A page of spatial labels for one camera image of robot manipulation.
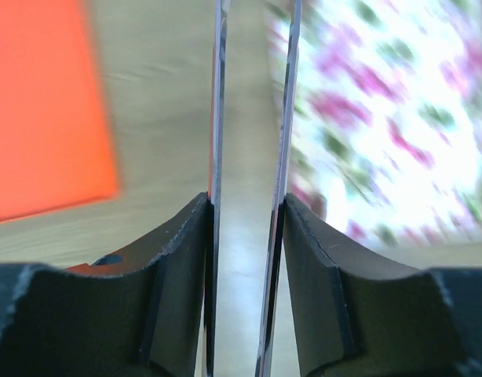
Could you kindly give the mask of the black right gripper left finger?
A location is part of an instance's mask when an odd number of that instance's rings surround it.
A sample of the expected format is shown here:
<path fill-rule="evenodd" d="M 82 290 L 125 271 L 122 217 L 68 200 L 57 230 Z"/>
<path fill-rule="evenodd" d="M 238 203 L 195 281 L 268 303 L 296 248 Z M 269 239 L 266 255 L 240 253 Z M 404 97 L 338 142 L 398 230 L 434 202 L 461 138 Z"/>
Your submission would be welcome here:
<path fill-rule="evenodd" d="M 92 265 L 0 263 L 0 376 L 191 376 L 208 200 Z"/>

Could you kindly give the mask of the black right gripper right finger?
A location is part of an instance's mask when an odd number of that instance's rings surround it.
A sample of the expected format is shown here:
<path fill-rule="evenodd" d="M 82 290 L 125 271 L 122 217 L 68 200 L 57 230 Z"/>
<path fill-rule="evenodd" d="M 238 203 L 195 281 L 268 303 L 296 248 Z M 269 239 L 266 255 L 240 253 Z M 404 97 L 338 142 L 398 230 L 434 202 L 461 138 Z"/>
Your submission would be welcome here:
<path fill-rule="evenodd" d="M 416 269 L 285 199 L 283 242 L 303 376 L 482 376 L 482 269 Z"/>

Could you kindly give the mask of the orange flat tray lid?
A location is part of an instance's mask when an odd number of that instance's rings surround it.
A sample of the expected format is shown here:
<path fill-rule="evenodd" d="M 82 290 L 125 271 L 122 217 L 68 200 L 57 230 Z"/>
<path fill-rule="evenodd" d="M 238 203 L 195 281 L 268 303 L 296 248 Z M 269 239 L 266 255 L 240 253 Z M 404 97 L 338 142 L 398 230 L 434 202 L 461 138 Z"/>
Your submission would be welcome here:
<path fill-rule="evenodd" d="M 84 1 L 0 1 L 0 222 L 120 190 Z"/>

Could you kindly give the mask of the floral patterned tray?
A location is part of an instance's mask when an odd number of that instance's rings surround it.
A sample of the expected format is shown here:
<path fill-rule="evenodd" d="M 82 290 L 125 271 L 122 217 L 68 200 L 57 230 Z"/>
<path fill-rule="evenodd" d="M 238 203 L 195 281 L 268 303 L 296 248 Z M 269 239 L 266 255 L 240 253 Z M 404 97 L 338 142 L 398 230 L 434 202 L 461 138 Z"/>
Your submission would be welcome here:
<path fill-rule="evenodd" d="M 289 189 L 371 249 L 482 241 L 482 1 L 305 1 Z"/>

